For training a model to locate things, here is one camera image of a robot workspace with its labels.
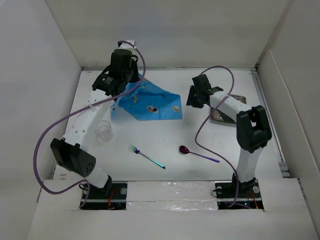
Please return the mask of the blue space-print cloth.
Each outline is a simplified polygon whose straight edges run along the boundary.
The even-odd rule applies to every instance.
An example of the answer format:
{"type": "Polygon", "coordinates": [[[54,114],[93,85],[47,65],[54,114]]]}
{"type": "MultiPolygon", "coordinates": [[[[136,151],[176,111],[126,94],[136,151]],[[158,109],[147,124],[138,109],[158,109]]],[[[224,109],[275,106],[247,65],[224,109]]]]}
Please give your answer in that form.
{"type": "Polygon", "coordinates": [[[111,119],[123,108],[138,121],[180,120],[183,118],[181,97],[143,79],[131,93],[118,98],[110,108],[111,119]]]}

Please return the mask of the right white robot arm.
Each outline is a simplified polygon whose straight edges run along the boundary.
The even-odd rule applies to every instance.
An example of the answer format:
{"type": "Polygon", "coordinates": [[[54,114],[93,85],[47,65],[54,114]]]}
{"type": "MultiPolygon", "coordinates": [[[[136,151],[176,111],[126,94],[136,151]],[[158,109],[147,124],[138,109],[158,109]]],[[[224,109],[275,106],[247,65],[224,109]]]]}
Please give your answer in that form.
{"type": "Polygon", "coordinates": [[[227,94],[220,87],[211,87],[205,74],[192,78],[186,104],[194,108],[204,105],[215,107],[236,123],[236,139],[240,155],[236,168],[237,181],[231,184],[231,191],[237,197],[249,192],[249,184],[256,176],[256,167],[262,149],[272,138],[272,131],[263,106],[250,106],[227,94]]]}

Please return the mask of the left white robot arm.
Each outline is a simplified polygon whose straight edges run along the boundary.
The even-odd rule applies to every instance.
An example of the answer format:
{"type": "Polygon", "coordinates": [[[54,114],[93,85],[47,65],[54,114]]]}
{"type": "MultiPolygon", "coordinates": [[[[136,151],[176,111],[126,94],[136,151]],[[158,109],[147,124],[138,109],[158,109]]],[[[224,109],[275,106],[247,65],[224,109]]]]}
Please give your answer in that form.
{"type": "Polygon", "coordinates": [[[127,84],[139,81],[138,57],[133,47],[123,43],[111,54],[110,64],[92,85],[87,107],[71,129],[61,139],[53,139],[50,148],[57,164],[86,179],[100,198],[111,194],[111,178],[96,164],[96,158],[88,153],[100,121],[109,109],[102,101],[116,100],[127,84]]]}

